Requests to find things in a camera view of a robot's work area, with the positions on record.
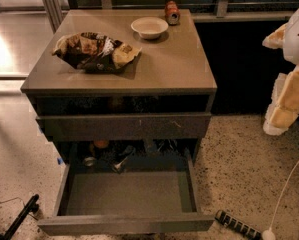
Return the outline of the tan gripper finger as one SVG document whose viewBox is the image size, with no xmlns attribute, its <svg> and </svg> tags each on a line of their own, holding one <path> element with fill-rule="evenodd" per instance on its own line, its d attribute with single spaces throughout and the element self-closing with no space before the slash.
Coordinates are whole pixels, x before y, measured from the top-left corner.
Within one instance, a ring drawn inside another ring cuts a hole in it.
<svg viewBox="0 0 299 240">
<path fill-rule="evenodd" d="M 289 74 L 279 73 L 275 80 L 271 103 L 263 130 L 268 135 L 286 132 L 299 116 L 299 65 Z"/>
<path fill-rule="evenodd" d="M 281 25 L 278 29 L 268 35 L 263 41 L 262 45 L 270 49 L 280 49 L 283 47 L 285 38 L 285 29 L 287 24 Z"/>
</svg>

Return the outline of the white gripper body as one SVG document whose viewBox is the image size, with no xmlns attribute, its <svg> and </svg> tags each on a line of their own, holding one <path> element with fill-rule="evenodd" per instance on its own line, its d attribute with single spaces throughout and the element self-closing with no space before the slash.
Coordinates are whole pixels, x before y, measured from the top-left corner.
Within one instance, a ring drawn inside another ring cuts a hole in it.
<svg viewBox="0 0 299 240">
<path fill-rule="evenodd" d="M 287 61 L 299 65 L 299 8 L 286 25 L 283 56 Z"/>
</svg>

